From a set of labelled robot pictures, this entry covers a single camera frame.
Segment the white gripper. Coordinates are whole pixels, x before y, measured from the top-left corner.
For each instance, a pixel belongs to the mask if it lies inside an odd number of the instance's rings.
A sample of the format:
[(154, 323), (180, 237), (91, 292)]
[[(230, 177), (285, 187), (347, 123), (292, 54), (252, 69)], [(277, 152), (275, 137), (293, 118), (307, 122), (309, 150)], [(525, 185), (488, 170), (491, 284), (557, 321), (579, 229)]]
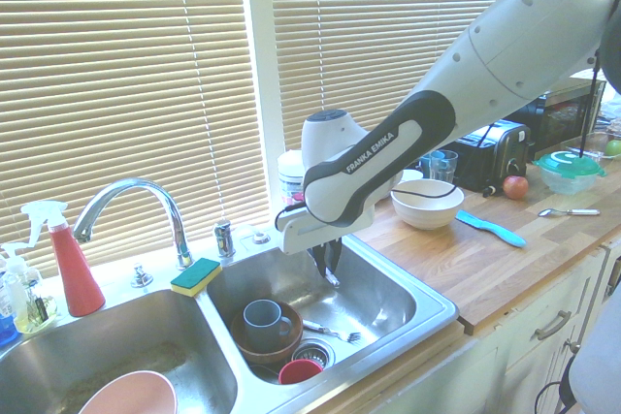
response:
[(374, 222), (374, 214), (375, 209), (371, 207), (351, 225), (337, 227), (317, 220), (304, 205), (288, 206), (276, 218), (278, 248), (286, 255), (307, 250), (320, 276), (324, 278), (326, 267), (330, 272), (337, 269), (343, 250), (341, 237), (370, 227)]

